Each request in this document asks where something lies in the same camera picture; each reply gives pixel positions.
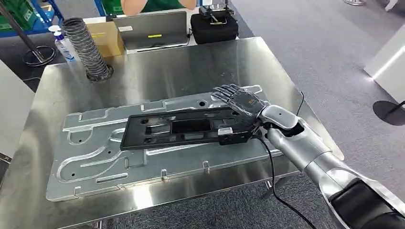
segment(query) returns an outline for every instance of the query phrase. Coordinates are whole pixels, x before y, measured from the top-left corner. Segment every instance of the spray bottle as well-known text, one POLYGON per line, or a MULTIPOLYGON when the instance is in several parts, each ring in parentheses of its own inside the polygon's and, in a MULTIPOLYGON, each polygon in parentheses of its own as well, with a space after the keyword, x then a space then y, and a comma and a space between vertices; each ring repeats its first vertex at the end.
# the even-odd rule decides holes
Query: spray bottle
POLYGON ((65 37, 62 34, 61 28, 58 25, 50 26, 48 30, 55 36, 55 46, 58 48, 58 50, 61 52, 62 56, 68 63, 80 61, 80 58, 73 48, 73 45, 70 43, 69 38, 65 37))

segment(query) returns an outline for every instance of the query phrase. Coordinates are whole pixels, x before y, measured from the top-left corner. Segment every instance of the flexible duct hose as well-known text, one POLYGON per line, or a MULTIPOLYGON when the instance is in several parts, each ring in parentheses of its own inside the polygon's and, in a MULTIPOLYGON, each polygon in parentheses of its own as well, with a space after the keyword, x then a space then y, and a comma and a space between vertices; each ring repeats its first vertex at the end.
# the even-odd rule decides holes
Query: flexible duct hose
POLYGON ((92 82, 101 82, 112 76, 113 68, 108 66, 101 56, 83 19, 70 18, 62 25, 86 68, 86 75, 92 82))

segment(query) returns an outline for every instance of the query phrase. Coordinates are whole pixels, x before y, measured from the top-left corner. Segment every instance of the metal panel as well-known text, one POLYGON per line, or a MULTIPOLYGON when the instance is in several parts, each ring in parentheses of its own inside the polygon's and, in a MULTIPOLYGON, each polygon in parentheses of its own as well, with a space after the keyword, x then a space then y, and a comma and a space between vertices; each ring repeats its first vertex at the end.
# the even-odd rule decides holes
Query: metal panel
MULTIPOLYGON (((267 101, 260 86, 244 87, 267 101)), ((266 159, 261 143, 220 146, 218 143, 121 151, 130 115, 223 107, 209 93, 69 114, 59 134, 46 198, 51 201, 160 182, 266 159)))

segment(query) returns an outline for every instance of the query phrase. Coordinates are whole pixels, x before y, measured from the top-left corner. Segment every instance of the green shirt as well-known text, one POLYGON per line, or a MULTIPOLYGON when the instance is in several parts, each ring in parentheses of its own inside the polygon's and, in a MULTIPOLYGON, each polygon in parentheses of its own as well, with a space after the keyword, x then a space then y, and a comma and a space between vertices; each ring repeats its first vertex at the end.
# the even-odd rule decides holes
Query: green shirt
POLYGON ((141 12, 154 12, 180 8, 183 8, 183 6, 179 3, 179 0, 148 0, 141 12))

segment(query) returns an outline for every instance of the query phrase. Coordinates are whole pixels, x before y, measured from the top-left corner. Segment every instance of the metal table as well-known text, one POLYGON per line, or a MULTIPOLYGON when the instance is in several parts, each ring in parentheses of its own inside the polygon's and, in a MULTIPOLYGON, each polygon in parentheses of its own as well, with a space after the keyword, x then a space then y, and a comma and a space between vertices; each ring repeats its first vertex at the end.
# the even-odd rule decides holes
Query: metal table
MULTIPOLYGON (((91 84, 83 69, 47 66, 20 144, 0 190, 0 228, 67 228, 142 208, 201 196, 271 177, 269 159, 64 202, 45 199, 57 136, 65 116, 145 100, 209 92, 224 83, 261 85, 274 104, 296 112, 301 94, 261 38, 137 53, 111 59, 114 76, 91 84)), ((307 103, 304 118, 343 160, 307 103)), ((276 177, 297 174, 282 154, 276 177)))

